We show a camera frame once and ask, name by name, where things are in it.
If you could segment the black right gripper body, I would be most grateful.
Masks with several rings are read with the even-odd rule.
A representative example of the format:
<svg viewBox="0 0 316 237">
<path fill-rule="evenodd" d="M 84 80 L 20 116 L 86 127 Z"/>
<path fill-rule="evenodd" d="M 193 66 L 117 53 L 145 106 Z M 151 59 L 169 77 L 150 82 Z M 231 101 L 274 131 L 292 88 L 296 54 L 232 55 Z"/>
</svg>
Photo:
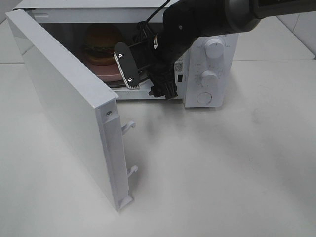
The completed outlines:
<svg viewBox="0 0 316 237">
<path fill-rule="evenodd" d="M 174 63 L 197 39 L 197 27 L 192 21 L 170 21 L 155 32 L 148 22 L 141 21 L 137 30 L 130 50 L 137 68 L 146 71 L 153 84 L 149 95 L 167 100 L 177 97 Z"/>
</svg>

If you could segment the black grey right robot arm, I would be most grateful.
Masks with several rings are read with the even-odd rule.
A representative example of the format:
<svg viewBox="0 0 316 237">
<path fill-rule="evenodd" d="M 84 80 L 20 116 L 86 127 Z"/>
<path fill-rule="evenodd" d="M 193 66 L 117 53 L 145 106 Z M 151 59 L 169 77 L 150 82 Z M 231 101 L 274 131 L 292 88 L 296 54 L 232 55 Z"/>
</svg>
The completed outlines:
<svg viewBox="0 0 316 237">
<path fill-rule="evenodd" d="M 149 94 L 172 99 L 177 95 L 174 63 L 199 37 L 253 30 L 265 17 L 315 11 L 313 0 L 180 0 L 165 2 L 161 31 L 149 21 L 138 23 L 136 43 L 119 42 L 114 58 L 125 86 L 138 89 L 145 72 L 153 86 Z"/>
</svg>

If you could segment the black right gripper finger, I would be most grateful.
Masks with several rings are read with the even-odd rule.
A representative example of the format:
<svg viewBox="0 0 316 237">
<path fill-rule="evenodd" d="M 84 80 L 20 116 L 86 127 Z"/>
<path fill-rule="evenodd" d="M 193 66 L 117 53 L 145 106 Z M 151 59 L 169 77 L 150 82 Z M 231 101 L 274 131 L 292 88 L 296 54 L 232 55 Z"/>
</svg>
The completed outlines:
<svg viewBox="0 0 316 237">
<path fill-rule="evenodd" d="M 140 76 L 135 60 L 127 44 L 119 42 L 114 47 L 114 58 L 128 89 L 138 89 Z"/>
</svg>

